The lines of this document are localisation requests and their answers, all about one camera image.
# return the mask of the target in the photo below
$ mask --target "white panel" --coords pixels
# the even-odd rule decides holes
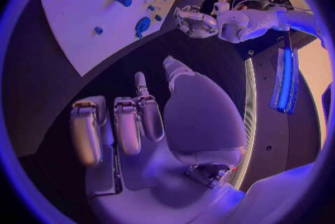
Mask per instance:
[[[158,31],[175,0],[132,0],[125,7],[114,0],[42,0],[50,27],[66,57],[83,76],[101,61],[135,42],[139,19],[151,18],[144,36]],[[148,5],[156,10],[149,11]],[[162,17],[157,22],[156,14]],[[94,32],[101,27],[103,33]]]

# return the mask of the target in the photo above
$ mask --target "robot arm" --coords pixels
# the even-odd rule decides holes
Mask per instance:
[[[199,12],[199,7],[186,6],[175,10],[178,28],[191,38],[206,38],[218,34],[219,39],[234,44],[264,35],[268,29],[288,31],[290,28],[320,37],[314,16],[303,11],[287,11],[275,6],[266,11],[247,9],[229,10],[228,2],[217,2],[213,13]]]

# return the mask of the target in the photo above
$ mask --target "robotic hand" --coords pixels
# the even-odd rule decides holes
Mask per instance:
[[[264,35],[268,29],[288,31],[290,28],[320,37],[314,16],[302,11],[287,11],[275,6],[268,10],[230,10],[228,2],[214,4],[212,16],[199,12],[196,6],[176,8],[178,28],[191,38],[206,38],[218,34],[219,39],[237,44]]]

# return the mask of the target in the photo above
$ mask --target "blue led light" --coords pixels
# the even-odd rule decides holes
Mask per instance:
[[[290,97],[292,74],[292,54],[290,49],[284,51],[284,79],[281,85],[281,92],[279,96],[278,109],[285,111]]]

